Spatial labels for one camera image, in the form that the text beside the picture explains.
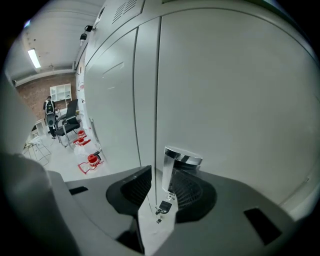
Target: chair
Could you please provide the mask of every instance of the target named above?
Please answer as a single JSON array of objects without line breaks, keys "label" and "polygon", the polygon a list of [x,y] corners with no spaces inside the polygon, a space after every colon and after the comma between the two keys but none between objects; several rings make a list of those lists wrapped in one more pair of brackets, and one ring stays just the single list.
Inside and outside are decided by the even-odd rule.
[{"label": "chair", "polygon": [[[78,123],[76,119],[76,110],[77,110],[77,105],[78,105],[78,99],[74,99],[69,102],[68,108],[66,110],[66,114],[62,115],[55,121],[55,134],[58,136],[66,136],[68,145],[70,145],[70,140],[68,137],[68,133],[74,131],[75,129],[80,128],[80,124]],[[59,121],[62,120],[62,126],[58,127]],[[68,145],[64,145],[62,141],[59,138],[59,141],[64,147],[67,147]]]}]

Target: white floor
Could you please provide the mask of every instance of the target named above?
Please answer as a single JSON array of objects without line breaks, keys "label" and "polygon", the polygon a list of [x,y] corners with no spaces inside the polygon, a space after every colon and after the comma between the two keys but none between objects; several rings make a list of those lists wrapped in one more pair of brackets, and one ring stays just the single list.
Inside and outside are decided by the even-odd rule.
[{"label": "white floor", "polygon": [[[75,133],[70,132],[68,134],[70,141],[77,138]],[[66,144],[65,137],[62,137],[63,143]],[[59,140],[52,139],[51,135],[43,135],[40,137],[39,144],[30,148],[25,148],[22,154],[26,158],[30,158],[34,161],[38,161],[47,171],[55,171],[61,174],[65,182],[90,179],[93,177],[105,176],[112,174],[107,167],[107,163],[104,163],[102,169],[94,174],[84,174],[78,168],[74,149],[69,146],[64,147],[59,143]],[[140,210],[138,212],[139,227],[141,232],[141,238],[145,249],[145,255],[153,255],[163,242],[169,237],[170,233],[174,229],[175,215],[178,211],[178,204],[176,200],[167,200],[167,194],[161,189],[162,173],[157,173],[157,206],[163,201],[167,201],[172,204],[170,211],[167,214],[156,215],[156,202],[149,201],[146,197]]]}]

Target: desk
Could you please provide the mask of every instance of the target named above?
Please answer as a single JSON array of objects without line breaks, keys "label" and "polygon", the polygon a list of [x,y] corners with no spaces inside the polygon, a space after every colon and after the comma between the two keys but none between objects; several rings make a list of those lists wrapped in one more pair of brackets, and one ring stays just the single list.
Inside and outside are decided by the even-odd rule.
[{"label": "desk", "polygon": [[35,122],[35,127],[39,136],[47,135],[46,124],[43,118]]}]

